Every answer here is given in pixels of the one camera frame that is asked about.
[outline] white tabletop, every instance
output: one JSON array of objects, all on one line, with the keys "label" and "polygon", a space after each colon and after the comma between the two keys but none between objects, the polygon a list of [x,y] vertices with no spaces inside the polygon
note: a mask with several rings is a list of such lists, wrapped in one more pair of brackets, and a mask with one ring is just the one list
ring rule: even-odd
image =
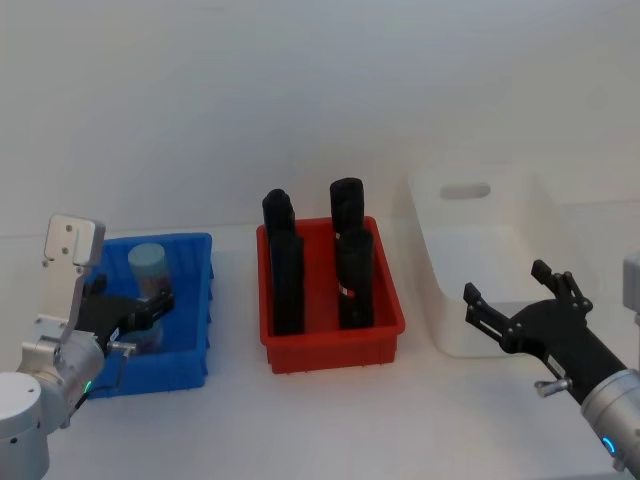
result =
[{"label": "white tabletop", "polygon": [[[636,367],[621,265],[640,248],[640,203],[563,211],[601,282],[590,325]],[[401,242],[390,222],[379,225],[407,321],[395,363],[272,374],[259,340],[255,227],[213,228],[207,384],[87,402],[50,437],[46,479],[609,478],[610,458],[578,405],[567,394],[536,395],[533,382],[551,377],[540,362],[458,360],[435,349],[398,269]],[[17,366],[37,313],[42,245],[0,240],[0,369]]]}]

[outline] light blue lid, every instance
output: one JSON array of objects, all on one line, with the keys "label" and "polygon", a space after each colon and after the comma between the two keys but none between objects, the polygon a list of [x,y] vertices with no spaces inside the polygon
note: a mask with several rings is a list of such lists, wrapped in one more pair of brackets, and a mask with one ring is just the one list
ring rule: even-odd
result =
[{"label": "light blue lid", "polygon": [[129,267],[136,277],[167,275],[164,248],[158,243],[142,243],[129,251]]}]

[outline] black bottle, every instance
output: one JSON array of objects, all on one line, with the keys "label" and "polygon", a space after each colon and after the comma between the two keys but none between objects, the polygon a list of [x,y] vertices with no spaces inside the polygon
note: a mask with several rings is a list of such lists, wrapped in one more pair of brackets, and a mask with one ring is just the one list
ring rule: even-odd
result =
[{"label": "black bottle", "polygon": [[291,205],[291,199],[284,190],[280,188],[271,190],[264,197],[262,200],[262,214],[269,241],[277,231],[295,232],[296,216]]},{"label": "black bottle", "polygon": [[295,232],[274,232],[271,251],[273,334],[304,333],[304,240]]},{"label": "black bottle", "polygon": [[340,328],[373,327],[373,235],[349,230],[336,245]]},{"label": "black bottle", "polygon": [[359,178],[343,178],[329,187],[331,221],[336,238],[364,222],[364,187]]}]

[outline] white plastic bin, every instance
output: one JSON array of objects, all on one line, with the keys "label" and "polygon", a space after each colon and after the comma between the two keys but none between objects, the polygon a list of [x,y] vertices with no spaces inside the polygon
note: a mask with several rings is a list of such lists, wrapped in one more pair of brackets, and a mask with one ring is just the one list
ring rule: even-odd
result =
[{"label": "white plastic bin", "polygon": [[537,177],[518,166],[432,168],[409,180],[411,264],[437,347],[454,357],[501,356],[465,322],[464,285],[512,316],[551,294],[531,277],[541,258],[573,272],[587,296],[597,280]]}]

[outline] white wall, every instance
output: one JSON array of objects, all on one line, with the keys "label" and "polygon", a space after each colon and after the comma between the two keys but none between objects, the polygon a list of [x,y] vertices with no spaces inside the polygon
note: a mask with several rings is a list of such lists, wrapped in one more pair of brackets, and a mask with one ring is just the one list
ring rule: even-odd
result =
[{"label": "white wall", "polygon": [[324,214],[346,174],[383,215],[429,162],[640,198],[638,25],[633,0],[4,0],[0,235],[257,222],[278,186]]}]

